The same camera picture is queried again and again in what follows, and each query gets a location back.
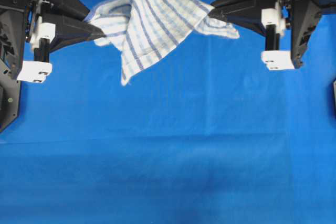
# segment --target blue stripe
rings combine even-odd
[[[149,1],[148,0],[145,0],[145,1],[147,2],[147,5],[148,5],[151,13],[153,14],[154,18],[156,19],[157,23],[161,26],[161,28],[164,30],[164,32],[168,35],[169,39],[171,39],[174,42],[174,44],[176,46],[178,46],[177,40],[173,37],[173,35],[167,30],[167,28],[161,22],[161,20],[159,19],[159,17],[156,15],[155,11],[153,10],[151,4],[149,3]]]
[[[107,37],[112,38],[112,37],[118,37],[120,35],[125,35],[126,31],[120,31],[118,33],[112,33],[112,34],[106,34]]]
[[[143,23],[143,20],[141,18],[141,15],[140,15],[140,10],[139,10],[139,7],[138,5],[136,4],[136,2],[132,2],[133,3],[133,6],[135,8],[135,10],[137,11],[138,13],[138,16],[139,16],[139,20],[140,20],[140,23],[141,23],[141,27],[142,27],[142,30],[143,32],[145,33],[145,37],[148,41],[148,44],[151,46],[151,48],[155,51],[156,55],[158,56],[159,59],[162,59],[162,56],[161,54],[159,53],[159,51],[157,50],[157,48],[154,46],[154,43],[152,42],[151,38],[149,37],[149,34],[147,33],[147,30],[146,30],[146,27]]]
[[[162,0],[167,6],[169,6],[169,8],[171,10],[173,10],[173,12],[186,24],[186,26],[189,28],[189,29],[194,29],[194,27],[184,18],[181,16],[180,13],[178,13],[178,11],[175,9],[174,6],[172,6],[167,0]]]
[[[210,10],[208,10],[204,5],[202,5],[202,3],[198,0],[191,0],[192,2],[195,3],[195,5],[197,5],[201,10],[205,11],[206,14],[208,14],[210,12]]]
[[[182,3],[180,0],[175,0],[179,6],[182,6],[185,10],[187,10],[189,12],[189,14],[192,14],[194,17],[196,17],[196,19],[201,19],[201,17],[199,17],[198,15],[195,14],[195,10],[189,8],[187,5],[185,5],[184,3]]]
[[[127,43],[128,45],[130,46],[130,49],[131,49],[131,52],[133,54],[133,57],[135,58],[140,70],[142,71],[144,68],[143,68],[143,65],[141,63],[141,61],[139,60],[138,56],[137,56],[137,53],[135,52],[135,49],[134,49],[134,46],[132,44],[132,41],[131,41],[131,38],[130,38],[130,35],[127,33],[126,34],[126,40],[127,40]]]
[[[151,20],[151,18],[149,17],[149,14],[147,12],[148,8],[145,7],[145,3],[143,2],[143,0],[140,0],[142,8],[143,8],[143,15],[144,18],[146,20]],[[150,27],[152,28],[153,33],[155,33],[156,38],[160,41],[160,43],[162,44],[163,48],[166,49],[167,51],[170,51],[169,46],[167,45],[166,41],[164,39],[162,39],[162,35],[160,35],[157,31],[157,29],[153,26],[153,22],[148,22]]]
[[[129,8],[131,8],[131,4],[124,4],[124,5],[116,6],[116,7],[112,8],[112,9],[110,9],[109,13],[113,13],[114,11],[116,11],[116,10],[118,10],[120,8],[123,8],[123,7],[129,7]]]
[[[123,78],[124,80],[126,80],[126,75],[125,75],[125,72],[124,72],[124,69],[123,69],[123,68],[121,68],[121,75],[122,75],[122,78]]]
[[[134,22],[130,22],[129,25],[132,25],[132,28],[133,28],[134,31],[135,31],[136,40],[137,40],[137,42],[139,43],[139,46],[140,46],[140,48],[141,48],[141,50],[142,50],[142,53],[146,54],[144,45],[143,45],[143,43],[142,43],[143,40],[142,40],[142,38],[140,38],[140,34],[139,34],[139,32],[138,32],[138,29],[137,29],[135,23],[134,23]],[[148,54],[146,54],[146,59],[147,59],[147,61],[149,62],[150,65],[153,64],[152,59],[151,59],[151,57],[150,57]]]
[[[130,19],[130,16],[127,16],[127,15],[122,15],[122,14],[107,14],[107,15],[104,15],[103,18],[116,18],[116,17],[125,17],[125,18],[128,18]]]

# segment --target striped towel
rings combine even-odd
[[[208,17],[213,6],[199,0],[109,0],[97,5],[86,22],[102,29],[122,54],[121,84],[156,64],[193,30],[206,35],[239,38],[232,24]]]

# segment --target white plastic block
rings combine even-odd
[[[38,17],[34,32],[31,35],[30,45],[32,50],[39,48],[40,39],[49,39],[50,43],[55,38],[56,25],[52,23],[43,23],[42,17]]]
[[[261,60],[269,70],[294,69],[290,51],[263,51]]]
[[[17,77],[18,81],[43,83],[53,71],[51,63],[40,61],[23,61],[22,70]]]

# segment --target robotic arm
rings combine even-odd
[[[261,59],[269,70],[298,69],[322,15],[336,13],[336,0],[216,0],[209,14],[266,38]],[[279,51],[280,38],[291,29],[291,51]]]

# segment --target blue tablecloth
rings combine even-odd
[[[336,223],[335,30],[284,72],[193,33],[126,87],[113,46],[53,53],[0,135],[0,223]]]

